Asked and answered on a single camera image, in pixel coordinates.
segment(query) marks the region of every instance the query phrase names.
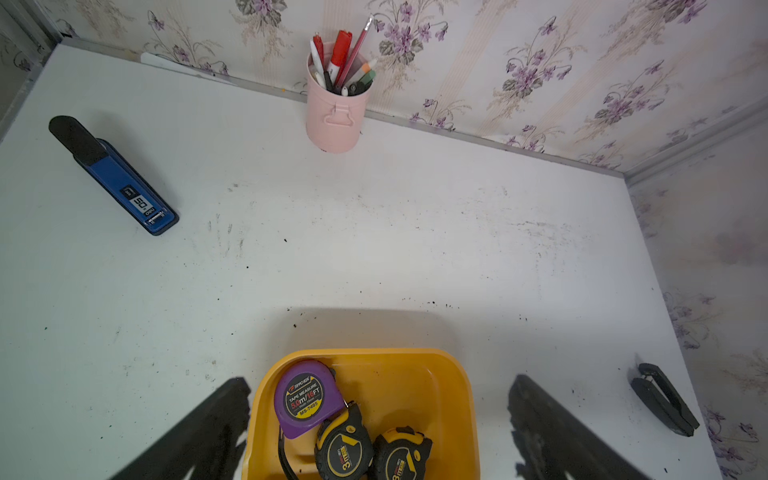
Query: pen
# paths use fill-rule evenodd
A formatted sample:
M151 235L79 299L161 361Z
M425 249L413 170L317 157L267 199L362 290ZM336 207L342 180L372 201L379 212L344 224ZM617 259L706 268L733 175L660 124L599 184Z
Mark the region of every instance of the pen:
M354 95L365 93L366 90L371 88L374 78L376 78L376 72L373 70L363 75L362 78L349 86L349 96L352 97Z
M323 87L323 90L326 90L326 80L318 71L315 72L315 80L317 80L319 86Z
M356 71L353 76L349 77L349 80L347 80L344 83L344 85L349 87L351 84L353 84L356 81L358 81L360 78L363 77L363 75L365 75L366 73L371 71L373 69L373 67L375 67L378 62L379 62L379 59L378 58L374 58L373 60L369 61L368 63L363 64L363 66L360 67L360 69L358 71Z
M318 69L320 72L320 76L323 75L323 70L325 70L325 61L326 61L326 53L323 50L323 39L320 37L320 33L315 32L315 36L312 37L312 42L315 44L315 47L317 48L317 55L320 57L320 68L322 70Z
M315 45L314 41L311 40L310 51L312 52L312 63L315 67L315 70L320 75L323 75L323 60L321 60L320 53L317 51L317 45Z
M368 29L370 28L372 22L373 22L373 15L370 15L368 17L366 26L362 28L362 31L360 32L360 36L357 38L357 42L355 42L355 48L352 49L352 53L349 54L349 57L347 58L346 63L344 64L344 69L341 70L341 74L336 79L336 86L344 85L344 79L349 73L350 68L352 68L352 62L355 61L357 52L360 50L360 47L362 47L362 41L366 39L366 34L368 33Z
M323 77L326 79L325 86L327 91L333 91L333 82L331 81L331 75L328 71L323 72Z
M346 54L349 51L350 43L352 43L352 34L348 31L339 30L339 34L336 36L336 44L333 46L333 56L328 65L328 73L331 76L331 85L328 88L333 88L333 82L339 76L339 71L346 61Z

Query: black and yellow tape measure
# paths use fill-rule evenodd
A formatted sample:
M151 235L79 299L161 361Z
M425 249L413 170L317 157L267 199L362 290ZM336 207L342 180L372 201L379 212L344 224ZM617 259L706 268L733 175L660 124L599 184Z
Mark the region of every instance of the black and yellow tape measure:
M432 440L411 427L390 429L376 437L369 480L423 480Z
M285 454L282 430L277 442L277 456L289 480L298 480ZM327 419L317 432L315 463L323 480L359 480L373 462L373 445L362 424L360 407L350 402L334 419Z

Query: floral wallpaper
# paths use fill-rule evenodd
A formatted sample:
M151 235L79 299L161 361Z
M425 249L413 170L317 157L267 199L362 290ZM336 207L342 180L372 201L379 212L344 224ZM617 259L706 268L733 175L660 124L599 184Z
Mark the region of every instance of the floral wallpaper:
M29 59L16 45L0 34L0 118L11 106L16 92L32 69Z
M768 478L766 151L763 123L630 189L702 427L738 480Z
M370 110L619 171L768 84L762 0L39 2L64 35L291 91L316 31L373 15Z

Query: purple tape measure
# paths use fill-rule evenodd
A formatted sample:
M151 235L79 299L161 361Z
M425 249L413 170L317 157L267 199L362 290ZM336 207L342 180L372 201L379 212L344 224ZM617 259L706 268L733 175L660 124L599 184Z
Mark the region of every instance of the purple tape measure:
M275 413L286 438L294 439L346 407L330 369L303 360L283 374L275 390Z

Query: tape measure strap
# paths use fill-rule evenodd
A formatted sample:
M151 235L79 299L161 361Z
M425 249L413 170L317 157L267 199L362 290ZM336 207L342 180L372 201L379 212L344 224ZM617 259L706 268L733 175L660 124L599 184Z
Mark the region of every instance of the tape measure strap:
M288 480L299 480L296 473L290 467L288 463L288 457L286 457L286 437L283 434L283 429L280 429L280 434L277 436L277 458L280 460L280 466L283 467L283 473Z

